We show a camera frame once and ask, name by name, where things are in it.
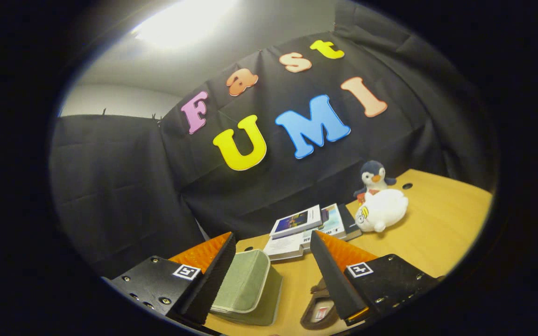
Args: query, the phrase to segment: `ceiling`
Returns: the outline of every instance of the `ceiling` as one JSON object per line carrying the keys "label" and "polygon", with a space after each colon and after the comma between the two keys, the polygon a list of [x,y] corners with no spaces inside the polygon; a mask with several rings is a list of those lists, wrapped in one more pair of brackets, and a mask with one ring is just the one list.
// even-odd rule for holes
{"label": "ceiling", "polygon": [[[128,85],[184,97],[258,49],[333,30],[335,2],[235,0],[226,13],[216,15],[219,21],[210,34],[193,36],[192,43],[179,48],[158,47],[127,34],[94,61],[78,84]],[[188,25],[199,24],[180,22],[185,22],[183,31],[176,32],[181,36],[188,34]]]}

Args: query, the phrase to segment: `white wall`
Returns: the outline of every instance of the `white wall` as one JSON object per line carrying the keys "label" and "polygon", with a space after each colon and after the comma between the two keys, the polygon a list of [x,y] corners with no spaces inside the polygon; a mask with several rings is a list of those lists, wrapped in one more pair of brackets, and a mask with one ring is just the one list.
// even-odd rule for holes
{"label": "white wall", "polygon": [[160,119],[182,98],[122,85],[76,85],[68,94],[60,117],[76,114],[128,115]]}

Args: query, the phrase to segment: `stuffed animal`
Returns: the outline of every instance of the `stuffed animal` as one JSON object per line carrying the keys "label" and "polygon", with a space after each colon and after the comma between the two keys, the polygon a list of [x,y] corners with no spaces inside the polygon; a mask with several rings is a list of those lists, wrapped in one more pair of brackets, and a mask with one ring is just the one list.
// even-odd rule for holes
{"label": "stuffed animal", "polygon": [[366,193],[365,203],[354,216],[363,232],[383,232],[406,214],[408,198],[399,190],[385,189],[376,194]]}
{"label": "stuffed animal", "polygon": [[394,185],[396,179],[385,177],[385,168],[380,162],[375,160],[368,161],[362,165],[361,180],[365,185],[363,189],[354,192],[360,203],[364,203],[363,194],[376,194],[378,191],[387,189],[388,185]]}

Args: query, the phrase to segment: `yellow letter u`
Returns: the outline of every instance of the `yellow letter u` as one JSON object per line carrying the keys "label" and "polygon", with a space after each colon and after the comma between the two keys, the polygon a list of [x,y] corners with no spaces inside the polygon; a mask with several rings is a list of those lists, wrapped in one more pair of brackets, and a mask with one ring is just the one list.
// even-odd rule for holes
{"label": "yellow letter u", "polygon": [[258,127],[256,127],[256,115],[249,115],[238,123],[238,128],[246,131],[250,142],[252,142],[252,153],[241,155],[238,148],[235,146],[234,131],[230,128],[217,134],[213,139],[213,144],[219,147],[221,155],[230,168],[233,170],[246,170],[256,166],[263,160],[267,153],[267,144]]}

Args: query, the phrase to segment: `foam letter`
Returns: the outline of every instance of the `foam letter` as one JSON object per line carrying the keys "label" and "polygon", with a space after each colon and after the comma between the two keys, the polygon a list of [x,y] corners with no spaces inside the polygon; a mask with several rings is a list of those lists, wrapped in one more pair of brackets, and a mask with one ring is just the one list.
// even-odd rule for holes
{"label": "foam letter", "polygon": [[199,128],[203,127],[203,125],[205,125],[205,123],[207,122],[206,119],[202,119],[199,115],[199,113],[207,113],[207,106],[204,102],[200,102],[197,104],[199,100],[207,99],[207,97],[209,97],[209,94],[205,91],[201,91],[199,94],[194,96],[194,98],[192,98],[188,103],[182,106],[182,112],[186,114],[186,120],[190,125],[190,130],[188,130],[190,134],[194,134],[194,132],[196,132]]}
{"label": "foam letter", "polygon": [[344,51],[343,50],[335,51],[331,49],[332,45],[333,43],[329,41],[323,42],[321,40],[316,40],[314,41],[314,43],[310,45],[310,48],[313,50],[318,50],[320,53],[323,54],[323,56],[327,57],[328,59],[334,60],[334,59],[341,59],[342,57],[344,57]]}
{"label": "foam letter", "polygon": [[238,128],[242,128],[248,134],[250,142],[252,142],[252,153],[241,155],[238,148],[235,146],[233,130],[230,128],[217,134],[213,139],[213,144],[219,147],[221,155],[230,168],[233,170],[246,170],[256,166],[263,160],[267,153],[267,144],[258,127],[256,127],[256,115],[249,115],[238,123]]}
{"label": "foam letter", "polygon": [[323,146],[323,127],[327,130],[327,140],[334,142],[350,134],[350,128],[342,124],[340,118],[331,108],[329,97],[326,94],[316,96],[310,100],[310,119],[294,111],[286,111],[280,114],[275,123],[283,126],[288,131],[296,153],[296,159],[302,159],[314,151],[314,147],[303,139],[314,142],[317,146]]}
{"label": "foam letter", "polygon": [[373,93],[362,83],[362,78],[352,77],[343,82],[340,87],[354,94],[365,108],[365,116],[372,118],[387,109],[387,103],[377,99]]}
{"label": "foam letter", "polygon": [[303,59],[299,53],[289,53],[279,58],[279,63],[286,66],[286,70],[290,72],[301,72],[309,70],[312,66],[310,60]]}
{"label": "foam letter", "polygon": [[230,87],[230,96],[238,96],[243,93],[247,87],[251,87],[259,80],[257,75],[253,75],[248,69],[240,69],[230,75],[226,85]]}

